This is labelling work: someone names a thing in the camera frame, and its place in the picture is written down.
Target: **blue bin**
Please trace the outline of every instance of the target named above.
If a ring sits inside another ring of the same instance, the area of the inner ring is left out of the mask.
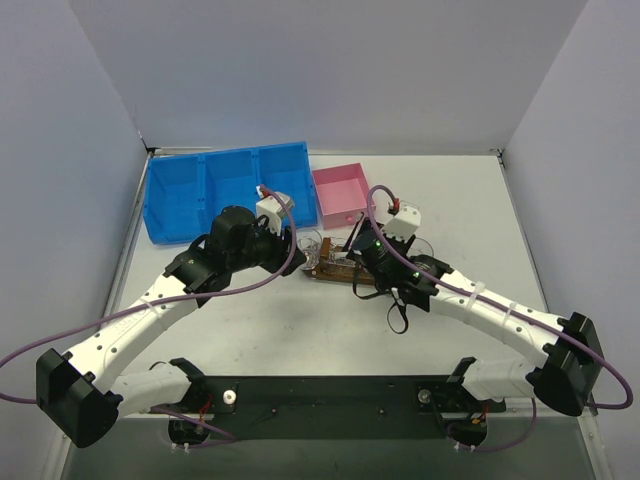
[[[259,184],[254,152],[250,149],[229,150],[202,155],[200,164],[201,196],[199,218],[205,231],[224,207],[239,205],[256,211]]]
[[[318,223],[307,145],[291,143],[154,158],[144,205],[149,238],[155,244],[187,243],[209,232],[228,205],[255,212],[258,185],[293,198],[298,227]]]
[[[257,149],[260,183],[293,198],[297,227],[317,225],[316,190],[311,177],[306,143],[273,145]]]
[[[197,155],[154,158],[147,170],[144,221],[153,243],[185,243],[202,233]]]

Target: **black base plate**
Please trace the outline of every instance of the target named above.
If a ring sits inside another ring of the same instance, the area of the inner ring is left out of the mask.
[[[225,405],[226,390],[237,394]],[[206,377],[178,405],[197,413],[209,394],[212,425],[250,439],[426,439],[444,437],[428,390],[441,413],[480,413],[483,404],[448,375],[332,377]],[[490,402],[491,412],[505,411]]]

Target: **pink plastic box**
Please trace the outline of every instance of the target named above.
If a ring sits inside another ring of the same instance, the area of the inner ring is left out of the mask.
[[[366,214],[369,185],[359,163],[314,170],[311,174],[325,229],[353,225],[360,212]]]

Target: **white table surface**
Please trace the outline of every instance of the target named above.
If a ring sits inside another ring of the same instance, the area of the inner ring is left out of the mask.
[[[370,185],[383,183],[420,207],[418,236],[435,256],[519,303],[544,309],[535,274],[493,156],[311,157],[312,169],[360,162]],[[379,205],[386,205],[383,194]],[[377,218],[388,215],[379,208]],[[346,237],[349,230],[331,230]],[[120,308],[135,301],[181,246],[154,246],[144,224],[126,276]],[[268,275],[251,269],[231,287]],[[351,286],[295,272],[251,293],[210,300],[147,348],[125,373],[185,357],[209,375],[413,375],[450,373],[462,357],[517,356],[456,320],[410,307],[409,331],[393,334],[391,301],[355,298]]]

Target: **white wall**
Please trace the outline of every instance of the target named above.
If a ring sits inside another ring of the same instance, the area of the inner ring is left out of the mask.
[[[147,144],[506,145],[586,0],[70,0]]]
[[[0,355],[99,317],[144,158],[67,2],[0,2]],[[0,390],[33,398],[42,351]],[[33,405],[0,418],[0,478],[39,478],[53,424]]]
[[[506,150],[550,307],[599,326],[640,393],[640,3],[590,0]],[[607,374],[599,401],[620,401]],[[602,412],[616,478],[638,478],[638,403]]]

